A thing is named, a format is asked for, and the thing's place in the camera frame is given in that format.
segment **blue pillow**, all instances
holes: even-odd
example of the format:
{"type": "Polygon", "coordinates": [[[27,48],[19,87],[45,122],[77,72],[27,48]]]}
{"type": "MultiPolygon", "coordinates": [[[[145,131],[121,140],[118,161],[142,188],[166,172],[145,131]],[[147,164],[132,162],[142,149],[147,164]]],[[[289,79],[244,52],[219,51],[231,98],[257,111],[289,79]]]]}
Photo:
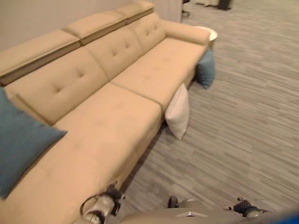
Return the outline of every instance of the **blue pillow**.
{"type": "Polygon", "coordinates": [[[0,197],[7,198],[23,172],[65,134],[17,109],[0,87],[0,197]]]}
{"type": "Polygon", "coordinates": [[[196,79],[202,87],[208,89],[212,85],[215,76],[214,55],[213,52],[208,49],[196,66],[196,79]]]}

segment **seat cushion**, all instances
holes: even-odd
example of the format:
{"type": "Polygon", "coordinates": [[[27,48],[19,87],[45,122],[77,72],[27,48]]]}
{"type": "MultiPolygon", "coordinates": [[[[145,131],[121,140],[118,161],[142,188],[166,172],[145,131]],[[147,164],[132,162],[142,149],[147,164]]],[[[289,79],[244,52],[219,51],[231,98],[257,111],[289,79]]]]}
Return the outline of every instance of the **seat cushion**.
{"type": "Polygon", "coordinates": [[[205,50],[201,45],[166,38],[112,82],[154,100],[165,112],[178,87],[194,76],[205,50]]]}
{"type": "Polygon", "coordinates": [[[140,141],[160,123],[157,103],[106,84],[55,124],[68,133],[0,202],[0,223],[71,223],[87,197],[136,161],[140,141]]]}

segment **beige sofa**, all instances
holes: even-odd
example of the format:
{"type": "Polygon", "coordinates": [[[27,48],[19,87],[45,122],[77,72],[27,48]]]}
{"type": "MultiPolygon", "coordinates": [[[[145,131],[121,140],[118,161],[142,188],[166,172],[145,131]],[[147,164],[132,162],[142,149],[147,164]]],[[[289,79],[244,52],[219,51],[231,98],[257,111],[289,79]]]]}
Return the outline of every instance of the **beige sofa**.
{"type": "Polygon", "coordinates": [[[208,42],[209,32],[133,2],[1,52],[12,102],[68,133],[0,201],[0,223],[70,224],[87,197],[120,187],[208,42]]]}

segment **wall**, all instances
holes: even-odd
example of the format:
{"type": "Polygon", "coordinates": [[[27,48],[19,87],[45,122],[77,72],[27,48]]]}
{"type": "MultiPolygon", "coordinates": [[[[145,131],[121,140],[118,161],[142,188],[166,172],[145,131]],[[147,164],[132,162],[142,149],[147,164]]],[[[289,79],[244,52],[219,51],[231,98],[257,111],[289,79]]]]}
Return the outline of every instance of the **wall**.
{"type": "Polygon", "coordinates": [[[147,0],[155,4],[155,12],[163,20],[181,22],[182,0],[147,0]]]}
{"type": "Polygon", "coordinates": [[[0,51],[130,0],[0,0],[0,51]]]}

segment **sofa seam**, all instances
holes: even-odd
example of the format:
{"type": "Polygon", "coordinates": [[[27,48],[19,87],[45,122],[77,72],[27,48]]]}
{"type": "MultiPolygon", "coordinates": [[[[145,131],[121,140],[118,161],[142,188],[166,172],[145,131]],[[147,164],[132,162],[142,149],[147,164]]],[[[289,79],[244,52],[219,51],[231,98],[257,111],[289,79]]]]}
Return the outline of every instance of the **sofa seam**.
{"type": "Polygon", "coordinates": [[[154,101],[153,99],[150,99],[150,98],[148,98],[148,97],[146,97],[146,96],[143,96],[143,95],[141,95],[140,93],[137,93],[137,92],[135,92],[135,91],[133,91],[133,90],[130,90],[130,89],[126,88],[126,87],[123,87],[123,86],[121,86],[121,85],[119,85],[119,84],[117,84],[117,83],[115,83],[115,82],[113,82],[113,81],[110,81],[109,83],[111,83],[111,84],[113,84],[113,85],[115,85],[115,86],[118,86],[118,87],[120,87],[120,88],[122,88],[122,89],[128,90],[128,91],[130,91],[130,92],[132,92],[132,93],[134,93],[134,94],[136,94],[136,95],[138,95],[138,96],[140,96],[140,97],[143,97],[143,98],[145,98],[145,99],[150,100],[151,102],[154,102],[154,103],[158,104],[159,107],[160,107],[160,109],[161,109],[161,116],[162,116],[162,117],[164,116],[163,108],[162,108],[162,106],[160,105],[160,103],[158,103],[157,101],[154,101]]]}
{"type": "Polygon", "coordinates": [[[138,38],[138,35],[137,35],[136,32],[131,28],[131,24],[132,24],[132,23],[128,24],[127,26],[128,26],[128,28],[129,28],[129,30],[133,33],[134,37],[136,38],[136,40],[137,40],[137,42],[138,42],[138,44],[139,44],[139,46],[140,46],[140,48],[141,48],[141,50],[142,50],[142,52],[141,52],[141,56],[143,56],[143,55],[145,55],[147,52],[145,52],[145,49],[144,49],[144,47],[142,46],[141,41],[140,41],[139,38],[138,38]]]}
{"type": "Polygon", "coordinates": [[[102,69],[104,75],[106,76],[106,78],[108,79],[108,82],[109,83],[111,80],[107,74],[107,71],[105,71],[105,69],[103,68],[103,66],[100,64],[100,62],[97,60],[97,58],[95,57],[95,55],[93,55],[93,53],[85,46],[82,46],[83,48],[85,48],[85,50],[87,51],[87,53],[95,60],[95,62],[97,63],[97,65],[102,69]]]}

